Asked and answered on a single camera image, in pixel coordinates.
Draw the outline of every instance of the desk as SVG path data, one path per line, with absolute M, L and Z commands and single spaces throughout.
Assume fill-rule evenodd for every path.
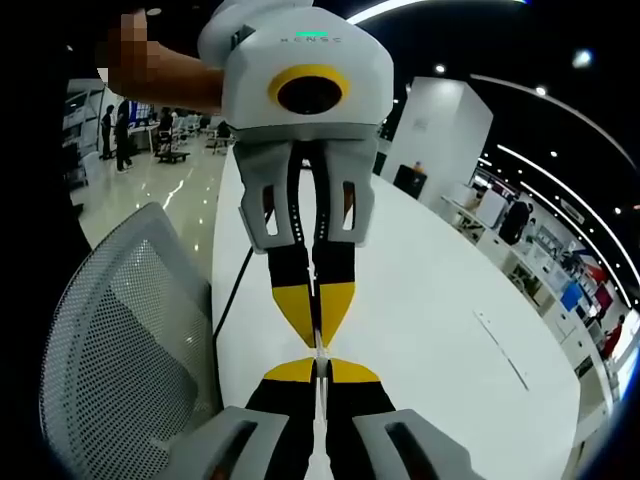
M 138 150 L 153 150 L 151 132 L 158 128 L 159 124 L 142 126 L 129 129 L 129 138 L 138 147 Z
M 464 445 L 485 479 L 559 479 L 580 395 L 562 349 L 473 245 L 391 184 L 374 176 L 372 185 L 376 207 L 367 245 L 356 252 L 356 294 L 330 355 L 371 368 L 396 408 L 416 410 Z M 230 151 L 213 249 L 214 328 L 249 249 L 242 192 Z M 306 171 L 299 202 L 311 239 L 315 194 Z M 312 352 L 271 298 L 266 256 L 254 255 L 218 338 L 225 405 L 244 406 L 267 370 Z

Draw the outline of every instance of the white wall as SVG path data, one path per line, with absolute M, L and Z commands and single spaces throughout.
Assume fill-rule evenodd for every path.
M 468 84 L 416 77 L 381 176 L 393 182 L 400 165 L 421 162 L 427 181 L 419 201 L 439 210 L 442 195 L 469 182 L 492 120 Z

